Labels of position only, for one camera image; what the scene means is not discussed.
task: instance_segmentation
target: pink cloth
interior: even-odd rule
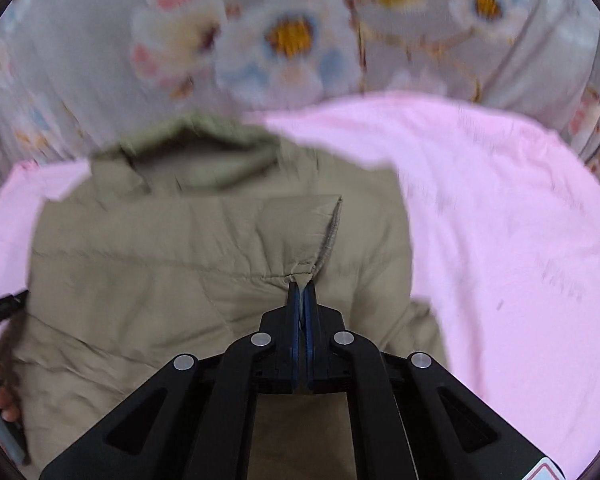
[[[364,166],[393,164],[408,203],[413,295],[451,371],[574,480],[600,450],[600,184],[558,137],[415,94],[252,116]],[[26,283],[45,198],[84,162],[17,167],[0,194],[0,296]]]

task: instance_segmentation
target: white sticker with red border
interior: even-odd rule
[[[522,480],[564,480],[564,476],[551,460],[544,457]]]

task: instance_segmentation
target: floral bedsheet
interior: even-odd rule
[[[591,0],[14,0],[0,20],[0,184],[184,108],[407,89],[520,112],[600,174]]]

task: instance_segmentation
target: triangular cutout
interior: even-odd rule
[[[155,390],[109,432],[105,442],[120,451],[139,455],[166,397],[166,388]]]
[[[465,453],[478,451],[496,442],[498,434],[450,390],[438,388],[438,395]]]

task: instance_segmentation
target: round silver pivot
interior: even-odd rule
[[[351,332],[336,332],[333,335],[333,340],[339,345],[350,345],[354,339]]]
[[[256,346],[266,346],[271,343],[271,336],[266,332],[258,332],[251,336],[251,342]]]
[[[418,352],[411,356],[411,363],[416,368],[429,368],[431,366],[431,357],[422,352]]]
[[[184,371],[189,370],[196,363],[196,360],[190,355],[179,355],[173,360],[173,367],[176,370]]]

